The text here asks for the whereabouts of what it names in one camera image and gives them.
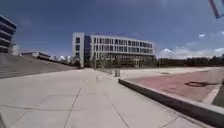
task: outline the concrete pavement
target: concrete pavement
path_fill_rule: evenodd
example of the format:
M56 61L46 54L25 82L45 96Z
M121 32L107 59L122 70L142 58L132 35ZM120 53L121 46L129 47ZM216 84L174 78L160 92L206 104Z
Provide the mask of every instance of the concrete pavement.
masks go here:
M92 69L0 79L9 128L209 127Z

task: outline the sky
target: sky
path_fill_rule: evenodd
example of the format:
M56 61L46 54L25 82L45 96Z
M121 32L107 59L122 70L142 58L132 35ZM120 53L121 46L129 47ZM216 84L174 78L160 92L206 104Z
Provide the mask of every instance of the sky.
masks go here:
M224 52L224 17L215 18L208 0L1 0L0 14L17 24L21 52L72 55L73 32L149 40L158 57Z

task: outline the building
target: building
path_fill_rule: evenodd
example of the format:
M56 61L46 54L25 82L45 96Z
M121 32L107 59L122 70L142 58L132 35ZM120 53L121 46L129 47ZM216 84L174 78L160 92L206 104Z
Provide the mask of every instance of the building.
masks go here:
M151 42L127 37L73 33L72 44L73 56L79 59L81 67L91 64L139 67L155 57Z
M0 53L12 52L12 37L16 27L14 23L0 15Z
M44 60L49 60L50 59L50 55L47 55L45 53L42 52L24 52L21 53L22 56L27 56L27 57L34 57L34 58L39 58L39 59L44 59Z
M12 44L12 55L18 56L19 55L19 45Z

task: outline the staircase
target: staircase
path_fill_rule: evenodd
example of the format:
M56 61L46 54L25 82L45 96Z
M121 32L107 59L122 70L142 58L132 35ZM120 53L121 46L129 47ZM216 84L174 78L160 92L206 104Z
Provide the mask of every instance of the staircase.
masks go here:
M50 61L0 53L0 79L74 69L76 68Z

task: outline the curb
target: curb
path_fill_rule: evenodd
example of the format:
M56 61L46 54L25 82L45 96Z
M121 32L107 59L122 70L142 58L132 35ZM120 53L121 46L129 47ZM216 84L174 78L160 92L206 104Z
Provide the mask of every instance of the curb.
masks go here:
M185 115L211 126L224 128L224 109L220 107L193 101L153 88L144 87L128 80L119 79L118 82Z

